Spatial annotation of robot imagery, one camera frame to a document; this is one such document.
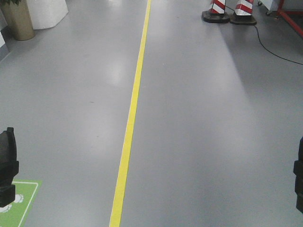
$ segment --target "power cord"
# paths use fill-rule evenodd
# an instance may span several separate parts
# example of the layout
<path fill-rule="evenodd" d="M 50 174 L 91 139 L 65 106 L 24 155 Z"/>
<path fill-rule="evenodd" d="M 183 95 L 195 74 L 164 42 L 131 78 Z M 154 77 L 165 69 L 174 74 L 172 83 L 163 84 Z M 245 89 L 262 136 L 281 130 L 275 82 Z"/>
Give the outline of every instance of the power cord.
<path fill-rule="evenodd" d="M 299 65 L 303 65 L 302 63 L 299 63 L 299 62 L 296 62 L 296 61 L 292 61 L 292 60 L 283 58 L 283 57 L 281 57 L 281 56 L 279 56 L 279 55 L 277 55 L 277 54 L 271 52 L 271 51 L 270 51 L 268 48 L 266 48 L 266 47 L 264 46 L 264 44 L 261 42 L 260 34 L 259 34 L 258 28 L 257 28 L 255 25 L 254 25 L 254 27 L 255 27 L 255 29 L 256 29 L 256 31 L 257 31 L 259 42 L 260 42 L 261 46 L 262 46 L 266 51 L 268 51 L 268 52 L 271 53 L 272 55 L 274 55 L 274 56 L 276 56 L 276 57 L 278 57 L 278 58 L 281 58 L 281 59 L 283 59 L 283 60 L 285 60 L 285 61 L 289 61 L 289 62 L 292 62 L 292 63 L 296 63 L 296 64 L 299 64 Z"/>

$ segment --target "striped bollard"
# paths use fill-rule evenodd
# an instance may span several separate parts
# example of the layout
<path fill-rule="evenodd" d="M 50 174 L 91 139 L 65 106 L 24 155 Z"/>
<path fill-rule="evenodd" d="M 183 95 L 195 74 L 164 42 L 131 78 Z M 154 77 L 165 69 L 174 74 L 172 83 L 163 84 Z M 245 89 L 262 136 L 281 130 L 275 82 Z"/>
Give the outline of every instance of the striped bollard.
<path fill-rule="evenodd" d="M 225 13 L 225 0 L 212 0 L 209 10 L 202 12 L 201 17 L 208 23 L 228 23 L 230 18 Z"/>
<path fill-rule="evenodd" d="M 252 16 L 252 4 L 254 0 L 239 0 L 231 23 L 235 25 L 255 25 L 257 22 Z"/>

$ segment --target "yellow line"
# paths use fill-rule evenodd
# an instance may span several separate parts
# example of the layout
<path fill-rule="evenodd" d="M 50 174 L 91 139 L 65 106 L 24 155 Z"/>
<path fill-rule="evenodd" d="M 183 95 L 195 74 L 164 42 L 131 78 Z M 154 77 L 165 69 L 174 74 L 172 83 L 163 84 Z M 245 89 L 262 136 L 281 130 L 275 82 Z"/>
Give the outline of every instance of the yellow line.
<path fill-rule="evenodd" d="M 141 81 L 141 73 L 143 67 L 143 59 L 144 59 L 144 50 L 146 44 L 147 37 L 147 28 L 148 22 L 151 12 L 151 0 L 147 1 L 146 14 L 143 26 L 143 33 L 141 38 L 138 62 L 136 74 L 134 77 L 134 87 L 132 93 L 132 100 L 128 114 L 126 132 L 124 137 L 124 144 L 122 148 L 122 155 L 119 167 L 119 173 L 117 178 L 116 190 L 114 195 L 114 202 L 112 207 L 112 214 L 110 217 L 109 227 L 119 227 L 121 223 L 122 209 L 123 209 L 123 200 L 125 195 L 126 188 L 126 180 L 127 180 L 127 172 L 129 166 L 129 159 L 131 155 L 131 146 L 133 140 L 133 132 L 134 132 L 134 122 L 136 118 L 138 97 L 139 97 L 139 89 L 140 89 L 140 81 Z"/>

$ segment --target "green sign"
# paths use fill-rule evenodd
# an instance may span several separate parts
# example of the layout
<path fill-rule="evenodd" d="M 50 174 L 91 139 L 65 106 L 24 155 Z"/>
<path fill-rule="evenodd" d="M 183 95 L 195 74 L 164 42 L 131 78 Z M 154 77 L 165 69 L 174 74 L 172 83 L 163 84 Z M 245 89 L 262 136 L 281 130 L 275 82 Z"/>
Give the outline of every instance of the green sign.
<path fill-rule="evenodd" d="M 15 180 L 15 201 L 0 208 L 0 227 L 22 227 L 35 200 L 41 181 Z"/>

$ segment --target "potted plant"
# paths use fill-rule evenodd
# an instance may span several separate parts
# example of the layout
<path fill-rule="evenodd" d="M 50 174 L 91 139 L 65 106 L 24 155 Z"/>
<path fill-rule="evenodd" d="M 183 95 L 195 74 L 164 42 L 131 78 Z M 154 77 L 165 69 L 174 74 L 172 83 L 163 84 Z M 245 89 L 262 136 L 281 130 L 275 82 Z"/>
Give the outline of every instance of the potted plant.
<path fill-rule="evenodd" d="M 35 36 L 26 0 L 0 0 L 0 8 L 16 40 Z"/>

